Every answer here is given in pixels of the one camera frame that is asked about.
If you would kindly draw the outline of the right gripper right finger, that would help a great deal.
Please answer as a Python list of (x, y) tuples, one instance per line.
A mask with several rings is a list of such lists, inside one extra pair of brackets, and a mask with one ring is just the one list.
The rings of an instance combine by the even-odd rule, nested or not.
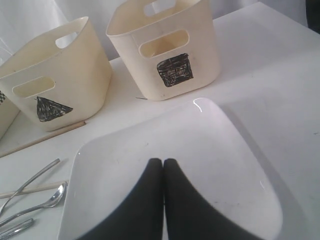
[(173, 158), (163, 168), (169, 239), (275, 238), (275, 193), (260, 168)]

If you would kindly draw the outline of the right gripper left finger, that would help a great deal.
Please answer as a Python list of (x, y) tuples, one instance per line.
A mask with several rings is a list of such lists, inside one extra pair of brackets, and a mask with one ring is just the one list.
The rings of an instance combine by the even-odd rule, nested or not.
[(80, 240), (161, 240), (164, 223), (163, 164), (151, 158), (122, 203)]

